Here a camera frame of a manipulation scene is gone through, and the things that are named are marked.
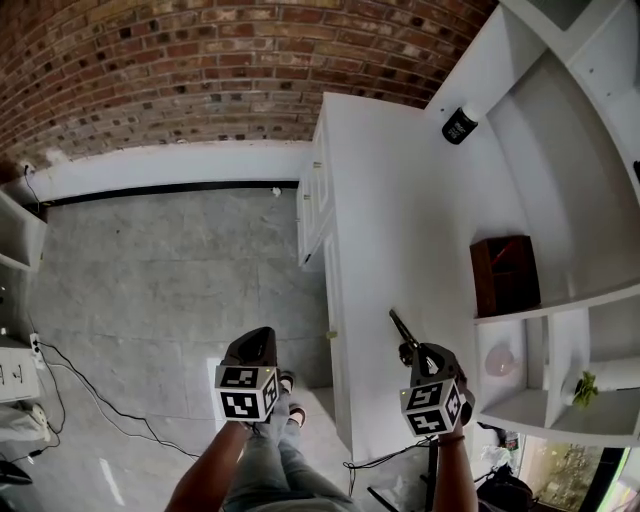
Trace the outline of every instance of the cord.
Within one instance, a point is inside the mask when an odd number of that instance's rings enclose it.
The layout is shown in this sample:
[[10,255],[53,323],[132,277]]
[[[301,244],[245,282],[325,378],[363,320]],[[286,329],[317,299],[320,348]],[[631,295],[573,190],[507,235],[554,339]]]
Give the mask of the cord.
[[380,457],[379,459],[374,459],[372,461],[369,461],[365,464],[361,464],[359,466],[356,466],[353,462],[343,462],[342,465],[349,470],[349,496],[353,494],[353,488],[356,484],[356,470],[371,469],[371,468],[378,467],[379,465],[384,464],[388,460],[393,459],[396,455],[405,453],[411,450],[412,448],[429,448],[429,445],[431,445],[431,441],[434,439],[434,437],[435,436],[426,437],[422,441],[418,441],[416,444],[407,446],[403,450],[390,453],[389,455],[385,455],[384,457]]
[[62,443],[62,441],[60,440],[60,436],[58,435],[58,433],[55,430],[53,430],[53,428],[51,428],[51,425],[49,425],[48,423],[47,423],[47,425],[49,426],[51,431],[56,435],[56,439],[58,440],[58,442],[56,444],[50,444],[48,446],[45,446],[42,450],[34,450],[32,452],[29,452],[29,455],[25,455],[23,457],[18,457],[17,459],[13,459],[12,461],[9,461],[11,464],[15,464],[16,462],[18,462],[20,460],[28,459],[30,457],[31,458],[37,457],[39,455],[42,455],[49,448],[57,448],[58,446],[60,446],[60,444]]
[[40,200],[38,199],[38,196],[36,195],[36,191],[33,190],[33,187],[31,187],[31,184],[29,183],[29,176],[27,171],[29,170],[29,166],[25,165],[24,166],[24,181],[27,184],[27,187],[29,187],[29,189],[31,189],[31,193],[33,194],[33,198],[36,200],[36,206],[38,207],[38,214],[40,214]]
[[51,370],[49,363],[47,362],[46,358],[44,357],[44,354],[42,353],[42,350],[40,351],[40,355],[42,356],[42,360],[44,361],[44,364],[46,365],[46,367],[49,370],[49,373],[51,374],[51,378],[53,379],[53,385],[55,386],[56,393],[58,395],[58,400],[60,400],[60,407],[62,407],[62,422],[60,423],[60,428],[56,431],[53,427],[51,427],[51,425],[49,425],[51,428],[51,431],[54,434],[59,435],[62,433],[64,424],[67,421],[67,410],[64,408],[64,402],[62,401],[62,395],[60,394],[60,389],[58,388],[58,381],[56,380],[56,376],[53,374],[53,371]]
[[[157,441],[155,439],[152,439],[150,437],[146,437],[140,434],[129,434],[128,432],[125,432],[124,430],[122,430],[117,423],[115,423],[111,418],[109,418],[104,411],[102,410],[102,407],[100,407],[100,403],[98,402],[98,400],[96,399],[95,395],[91,392],[91,389],[89,388],[89,386],[87,386],[85,384],[85,382],[80,378],[80,376],[74,372],[71,368],[69,368],[68,366],[65,366],[63,364],[51,364],[50,365],[52,368],[64,368],[65,370],[67,370],[71,375],[73,375],[76,379],[78,379],[78,382],[80,382],[80,384],[82,384],[84,386],[84,388],[87,390],[87,392],[89,393],[89,395],[91,396],[91,398],[93,399],[94,403],[96,404],[96,407],[98,408],[98,410],[100,411],[100,414],[102,414],[102,416],[104,417],[104,419],[106,419],[109,423],[111,423],[111,425],[113,425],[117,430],[119,430],[122,434],[124,434],[127,437],[140,437],[142,439],[146,439],[147,441],[151,441],[152,443],[156,443]],[[179,447],[177,445],[175,445],[174,443],[170,442],[170,441],[163,441],[163,443],[166,443],[167,445],[172,446],[173,448],[178,448]],[[191,458],[191,460],[195,460],[192,455],[189,455],[189,457]]]
[[198,455],[194,455],[192,453],[188,453],[186,451],[184,451],[182,448],[178,447],[176,444],[173,443],[169,443],[167,441],[161,441],[160,438],[156,435],[156,433],[153,431],[153,429],[151,428],[151,425],[149,425],[149,422],[147,421],[146,418],[140,417],[140,416],[133,416],[131,414],[125,414],[123,412],[120,412],[114,405],[111,404],[111,402],[109,402],[106,398],[104,398],[99,392],[98,390],[95,388],[95,386],[93,384],[91,384],[91,382],[89,381],[89,379],[87,379],[87,377],[80,372],[74,365],[73,363],[66,357],[64,356],[64,354],[62,354],[62,352],[60,352],[56,347],[54,347],[53,345],[48,345],[47,343],[43,343],[42,341],[38,342],[38,345],[41,345],[43,347],[48,347],[50,349],[55,350],[55,352],[62,358],[64,359],[67,364],[70,366],[70,370],[72,370],[73,372],[75,372],[78,377],[81,377],[82,379],[84,379],[84,382],[87,384],[87,386],[89,387],[90,391],[92,391],[93,395],[95,395],[95,397],[100,400],[101,402],[103,402],[104,404],[108,405],[111,410],[113,412],[115,412],[118,416],[121,416],[123,418],[129,418],[132,420],[136,420],[136,421],[142,421],[147,428],[149,429],[149,432],[151,432],[151,435],[153,436],[153,440],[155,440],[155,442],[161,444],[162,446],[169,446],[175,450],[178,450],[181,453],[184,453],[185,455],[187,455],[188,457],[198,457]]

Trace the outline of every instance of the power strip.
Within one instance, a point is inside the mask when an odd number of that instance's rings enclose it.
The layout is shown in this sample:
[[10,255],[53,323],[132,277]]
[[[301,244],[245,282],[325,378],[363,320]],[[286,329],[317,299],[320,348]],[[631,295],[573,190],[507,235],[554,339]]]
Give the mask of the power strip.
[[37,332],[34,332],[29,335],[29,341],[31,341],[31,357],[33,358],[33,364],[36,365],[38,370],[46,369],[46,365],[44,364],[44,358],[42,357],[42,352],[40,351],[40,336]]

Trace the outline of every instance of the black trim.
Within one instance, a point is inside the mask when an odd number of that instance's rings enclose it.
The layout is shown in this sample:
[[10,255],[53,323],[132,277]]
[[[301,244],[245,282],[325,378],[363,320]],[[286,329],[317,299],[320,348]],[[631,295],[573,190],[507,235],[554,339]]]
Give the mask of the black trim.
[[367,491],[369,494],[373,496],[380,505],[386,508],[389,512],[400,512],[396,507],[394,507],[391,503],[385,500],[382,496],[380,496],[376,491],[373,490],[372,487],[367,487]]
[[591,486],[580,506],[580,512],[595,512],[598,510],[609,490],[616,471],[618,471],[623,454],[624,448],[605,448],[602,450],[600,464],[598,464]]
[[[173,183],[169,185],[153,185],[150,187],[125,188],[122,190],[108,190],[83,196],[65,197],[53,201],[43,201],[42,206],[63,206],[65,204],[84,203],[98,199],[114,197],[148,196],[153,194],[173,194],[176,192],[195,192],[199,190],[221,190],[227,188],[298,188],[298,181],[205,181],[199,183]],[[35,203],[24,205],[29,210],[35,210]]]

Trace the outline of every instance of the wrist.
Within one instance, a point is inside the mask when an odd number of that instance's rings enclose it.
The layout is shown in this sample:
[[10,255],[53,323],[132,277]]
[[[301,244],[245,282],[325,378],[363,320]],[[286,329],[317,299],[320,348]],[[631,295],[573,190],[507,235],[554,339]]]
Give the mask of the wrist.
[[451,440],[459,438],[459,437],[464,437],[463,436],[463,432],[462,432],[462,424],[461,423],[458,423],[456,425],[456,427],[453,429],[452,432],[449,432],[447,434],[438,435],[438,441],[439,442],[447,442],[447,441],[451,441]]

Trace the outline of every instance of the cabinet handle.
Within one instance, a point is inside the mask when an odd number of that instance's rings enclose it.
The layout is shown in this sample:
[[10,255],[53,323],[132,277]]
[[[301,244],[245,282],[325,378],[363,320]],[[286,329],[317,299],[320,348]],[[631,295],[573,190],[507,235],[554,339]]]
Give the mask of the cabinet handle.
[[20,370],[20,373],[16,374],[14,372],[13,373],[13,378],[14,379],[20,379],[20,384],[22,384],[23,380],[22,380],[22,365],[21,364],[18,365],[18,370]]

